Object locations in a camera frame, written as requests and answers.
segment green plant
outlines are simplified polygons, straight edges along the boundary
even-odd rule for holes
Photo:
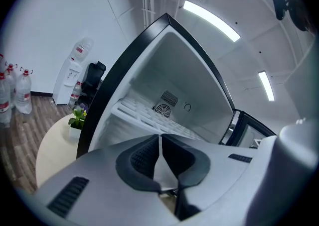
[[[82,129],[84,125],[84,120],[86,116],[86,111],[84,107],[75,106],[72,109],[72,113],[74,114],[75,118],[71,118],[69,120],[69,125],[72,128]]]

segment rectangular light fixture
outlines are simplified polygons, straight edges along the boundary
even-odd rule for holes
[[[275,98],[274,98],[273,90],[271,89],[271,85],[270,85],[269,79],[266,75],[266,71],[259,72],[258,75],[259,75],[259,77],[260,77],[260,79],[265,87],[269,101],[274,101]]]
[[[185,1],[184,9],[197,14],[199,17],[202,17],[206,21],[210,22],[216,28],[224,32],[234,42],[236,42],[240,38],[240,35],[238,35],[237,32],[233,30],[227,23],[225,23],[223,20],[207,11],[206,9],[203,9],[202,7],[189,1]]]

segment white water cooler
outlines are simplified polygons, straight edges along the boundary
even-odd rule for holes
[[[81,62],[86,58],[93,44],[91,38],[83,38],[75,44],[71,54],[63,63],[53,90],[53,100],[56,105],[69,103],[73,88],[83,70]]]

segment potted plant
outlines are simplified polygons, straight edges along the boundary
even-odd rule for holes
[[[87,111],[88,109],[84,104],[81,104],[80,106],[75,106],[72,109],[72,113],[74,114],[75,118],[71,118],[69,120],[70,138],[79,140]]]

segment plastic bottle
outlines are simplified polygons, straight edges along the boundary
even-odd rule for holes
[[[0,123],[9,127],[11,121],[10,87],[5,74],[0,73]]]
[[[81,94],[81,91],[82,91],[81,83],[77,82],[76,85],[74,86],[73,92],[71,94],[71,98],[70,98],[70,102],[69,102],[70,106],[74,106],[75,102],[78,101],[80,94]]]
[[[15,85],[16,85],[16,73],[14,71],[14,68],[17,68],[17,65],[15,64],[9,64],[7,68],[7,82],[10,86],[10,106],[11,108],[14,108],[14,97],[15,97]]]
[[[15,106],[21,113],[29,114],[32,111],[31,104],[31,78],[29,74],[33,71],[25,69],[17,81],[15,87]]]
[[[76,61],[77,63],[81,63],[85,59],[85,57],[88,55],[93,45],[94,45],[94,41],[91,38],[89,37],[82,38],[80,41],[78,41],[74,45],[69,55],[69,58],[74,59],[74,61]]]

